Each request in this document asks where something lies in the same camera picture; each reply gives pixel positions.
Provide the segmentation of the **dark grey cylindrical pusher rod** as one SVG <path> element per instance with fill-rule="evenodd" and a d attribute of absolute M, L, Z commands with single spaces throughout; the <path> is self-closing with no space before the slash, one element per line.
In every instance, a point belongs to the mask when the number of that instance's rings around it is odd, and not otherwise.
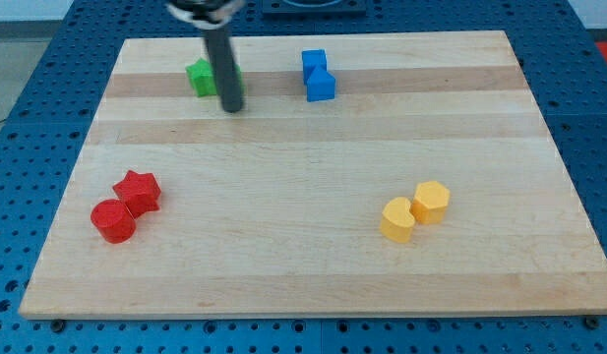
<path fill-rule="evenodd" d="M 205 30 L 204 41 L 221 108 L 227 113 L 236 113 L 243 108 L 244 99 L 228 25 Z"/>

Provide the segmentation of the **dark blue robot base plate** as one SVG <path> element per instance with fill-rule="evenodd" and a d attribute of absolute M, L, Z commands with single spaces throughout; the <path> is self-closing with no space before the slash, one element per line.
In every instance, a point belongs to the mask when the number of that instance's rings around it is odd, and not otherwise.
<path fill-rule="evenodd" d="M 260 0 L 266 16 L 285 15 L 362 15 L 365 0 Z"/>

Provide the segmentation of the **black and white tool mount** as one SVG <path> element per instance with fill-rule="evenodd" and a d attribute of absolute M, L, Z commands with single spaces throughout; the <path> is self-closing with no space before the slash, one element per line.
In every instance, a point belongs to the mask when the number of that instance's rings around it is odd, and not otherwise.
<path fill-rule="evenodd" d="M 226 25 L 246 5 L 245 0 L 168 0 L 169 13 L 192 25 Z"/>

